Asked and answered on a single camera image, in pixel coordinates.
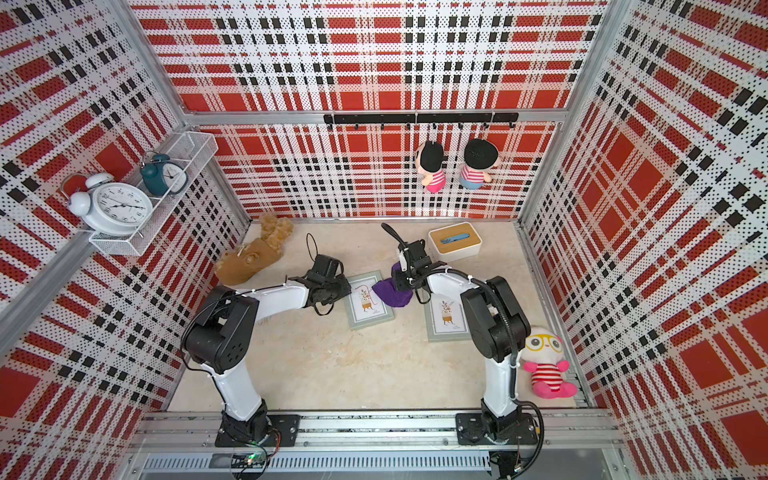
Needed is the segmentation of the purple cloth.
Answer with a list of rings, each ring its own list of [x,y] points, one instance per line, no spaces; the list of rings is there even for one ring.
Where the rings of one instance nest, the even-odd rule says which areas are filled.
[[[391,268],[391,277],[378,281],[373,285],[373,292],[387,306],[391,308],[406,307],[413,298],[411,290],[399,291],[395,285],[394,275],[401,272],[401,265],[396,262]]]

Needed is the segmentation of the green picture frame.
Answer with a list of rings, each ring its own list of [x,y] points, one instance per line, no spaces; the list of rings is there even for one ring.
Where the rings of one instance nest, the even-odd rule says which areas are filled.
[[[460,303],[445,296],[432,294],[424,310],[429,342],[471,339]]]
[[[348,278],[351,293],[345,298],[345,307],[351,330],[359,330],[395,319],[393,309],[384,304],[373,290],[373,286],[381,280],[380,271]]]

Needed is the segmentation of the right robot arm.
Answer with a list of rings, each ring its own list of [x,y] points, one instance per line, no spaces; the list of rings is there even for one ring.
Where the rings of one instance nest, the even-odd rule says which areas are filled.
[[[393,274],[395,288],[424,290],[458,304],[471,340],[485,358],[480,415],[483,435],[493,442],[510,439],[525,418],[516,383],[519,354],[531,333],[511,287],[501,276],[482,280],[442,261],[432,261],[424,240],[397,242],[401,270]]]

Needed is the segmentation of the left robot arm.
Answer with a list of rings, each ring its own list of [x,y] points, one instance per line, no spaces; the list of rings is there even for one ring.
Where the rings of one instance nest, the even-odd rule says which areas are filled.
[[[305,275],[280,285],[237,291],[218,286],[209,294],[181,339],[181,349],[210,375],[223,401],[218,447],[263,445],[276,429],[257,393],[245,357],[254,327],[276,314],[334,304],[351,294],[343,263],[318,254]]]

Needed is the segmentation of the white tissue box wooden lid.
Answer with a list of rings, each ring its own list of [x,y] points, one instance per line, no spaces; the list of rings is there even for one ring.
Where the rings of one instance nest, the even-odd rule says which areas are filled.
[[[471,223],[462,222],[429,231],[427,243],[433,260],[451,263],[479,254],[483,241]]]

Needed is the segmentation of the brown plush toy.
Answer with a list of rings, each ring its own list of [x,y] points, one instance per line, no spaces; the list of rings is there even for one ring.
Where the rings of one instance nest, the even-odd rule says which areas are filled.
[[[293,222],[265,213],[260,218],[260,236],[227,252],[216,264],[215,274],[227,286],[240,285],[280,260],[284,244],[292,235]]]

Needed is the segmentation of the doll with pink clothes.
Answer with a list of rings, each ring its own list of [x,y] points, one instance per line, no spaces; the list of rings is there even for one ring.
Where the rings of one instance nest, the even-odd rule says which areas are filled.
[[[422,143],[416,155],[417,173],[421,176],[422,186],[431,194],[439,193],[446,185],[443,169],[444,149],[434,141]]]

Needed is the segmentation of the doll with blue clothes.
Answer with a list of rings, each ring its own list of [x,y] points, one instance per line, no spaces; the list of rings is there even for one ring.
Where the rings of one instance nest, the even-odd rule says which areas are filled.
[[[477,190],[492,181],[490,169],[499,157],[496,146],[484,139],[471,139],[464,148],[464,166],[459,182],[469,190]]]

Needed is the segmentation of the white pink plush toy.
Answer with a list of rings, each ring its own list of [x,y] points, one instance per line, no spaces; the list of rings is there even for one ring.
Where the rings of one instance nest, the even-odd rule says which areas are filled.
[[[578,388],[564,377],[570,368],[564,343],[559,336],[541,326],[532,326],[519,354],[519,363],[530,375],[534,396],[540,399],[572,398]]]

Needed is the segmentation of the green circuit board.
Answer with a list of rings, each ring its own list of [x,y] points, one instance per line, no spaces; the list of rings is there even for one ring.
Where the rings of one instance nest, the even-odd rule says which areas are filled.
[[[231,468],[234,470],[253,470],[262,469],[266,463],[266,458],[263,455],[252,454],[235,454],[231,458]]]

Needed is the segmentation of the teal alarm clock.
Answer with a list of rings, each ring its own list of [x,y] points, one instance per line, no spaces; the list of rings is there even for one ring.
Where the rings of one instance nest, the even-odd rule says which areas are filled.
[[[184,168],[172,162],[167,154],[154,154],[149,162],[141,165],[140,175],[147,190],[157,197],[179,194],[189,181]]]

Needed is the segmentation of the white alarm clock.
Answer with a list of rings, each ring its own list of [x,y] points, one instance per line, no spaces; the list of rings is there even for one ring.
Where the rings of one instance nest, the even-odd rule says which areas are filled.
[[[69,211],[93,231],[113,237],[137,233],[151,218],[153,203],[140,188],[117,182],[110,173],[85,179],[85,190],[67,195]]]

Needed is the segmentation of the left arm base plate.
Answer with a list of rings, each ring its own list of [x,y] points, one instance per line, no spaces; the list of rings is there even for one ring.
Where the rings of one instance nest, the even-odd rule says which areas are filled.
[[[300,420],[299,415],[256,414],[250,420],[240,421],[224,413],[215,446],[293,447]]]

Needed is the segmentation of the black hook rail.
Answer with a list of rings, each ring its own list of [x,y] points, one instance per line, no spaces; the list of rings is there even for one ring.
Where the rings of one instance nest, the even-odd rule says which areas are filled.
[[[518,112],[470,112],[470,113],[384,113],[384,114],[325,114],[326,125],[395,125],[395,124],[513,124],[520,118]]]

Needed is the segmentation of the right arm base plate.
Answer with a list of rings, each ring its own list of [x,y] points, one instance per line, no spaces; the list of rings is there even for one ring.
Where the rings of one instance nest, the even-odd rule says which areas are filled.
[[[513,411],[497,418],[490,412],[455,415],[460,445],[535,445],[539,439],[534,418],[529,413]]]

